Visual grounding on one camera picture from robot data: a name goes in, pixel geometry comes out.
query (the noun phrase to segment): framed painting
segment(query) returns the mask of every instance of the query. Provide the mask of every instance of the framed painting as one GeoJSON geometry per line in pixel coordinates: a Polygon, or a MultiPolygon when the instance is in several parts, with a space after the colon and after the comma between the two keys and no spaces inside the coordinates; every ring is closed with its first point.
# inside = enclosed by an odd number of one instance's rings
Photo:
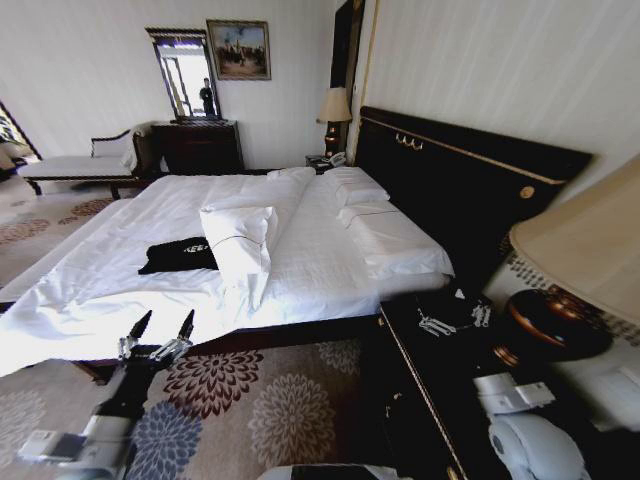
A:
{"type": "Polygon", "coordinates": [[[271,80],[267,22],[207,20],[218,80],[271,80]]]}

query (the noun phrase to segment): lampshade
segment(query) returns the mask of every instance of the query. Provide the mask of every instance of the lampshade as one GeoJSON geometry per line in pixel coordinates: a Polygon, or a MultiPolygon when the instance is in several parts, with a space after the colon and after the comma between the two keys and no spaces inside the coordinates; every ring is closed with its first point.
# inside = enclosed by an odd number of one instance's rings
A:
{"type": "Polygon", "coordinates": [[[345,122],[347,120],[351,120],[349,105],[347,105],[347,90],[344,87],[330,88],[327,90],[318,121],[345,122]]]}
{"type": "Polygon", "coordinates": [[[640,155],[510,237],[559,287],[640,324],[640,155]]]}

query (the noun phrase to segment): lamp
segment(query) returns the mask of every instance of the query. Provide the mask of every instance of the lamp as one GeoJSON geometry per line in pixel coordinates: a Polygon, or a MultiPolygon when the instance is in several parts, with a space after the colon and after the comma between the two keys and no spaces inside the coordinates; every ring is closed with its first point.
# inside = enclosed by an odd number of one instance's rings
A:
{"type": "MultiPolygon", "coordinates": [[[[510,237],[518,254],[555,283],[546,292],[518,292],[507,304],[553,359],[584,358],[610,345],[601,310],[640,325],[640,155],[515,225],[510,237]]],[[[508,352],[496,353],[509,363],[508,352]]]]}
{"type": "Polygon", "coordinates": [[[327,96],[318,115],[318,122],[327,123],[327,134],[324,137],[326,146],[325,157],[333,156],[336,145],[340,141],[338,122],[351,120],[349,105],[347,103],[347,90],[344,87],[334,87],[327,90],[327,96]]]}

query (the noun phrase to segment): dresser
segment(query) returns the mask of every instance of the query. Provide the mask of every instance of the dresser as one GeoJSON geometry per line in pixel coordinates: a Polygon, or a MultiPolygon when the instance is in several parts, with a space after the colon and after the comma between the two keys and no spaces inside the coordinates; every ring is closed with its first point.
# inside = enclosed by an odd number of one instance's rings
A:
{"type": "Polygon", "coordinates": [[[156,158],[164,158],[173,175],[227,175],[244,170],[238,124],[191,121],[153,126],[156,158]]]}

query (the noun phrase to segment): telephone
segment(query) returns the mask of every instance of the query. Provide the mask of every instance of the telephone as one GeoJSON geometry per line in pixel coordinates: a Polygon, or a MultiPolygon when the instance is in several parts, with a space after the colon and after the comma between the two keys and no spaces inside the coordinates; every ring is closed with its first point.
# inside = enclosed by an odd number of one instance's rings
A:
{"type": "Polygon", "coordinates": [[[339,167],[341,165],[344,165],[346,161],[347,161],[347,155],[345,152],[338,152],[329,159],[329,163],[333,167],[339,167]]]}

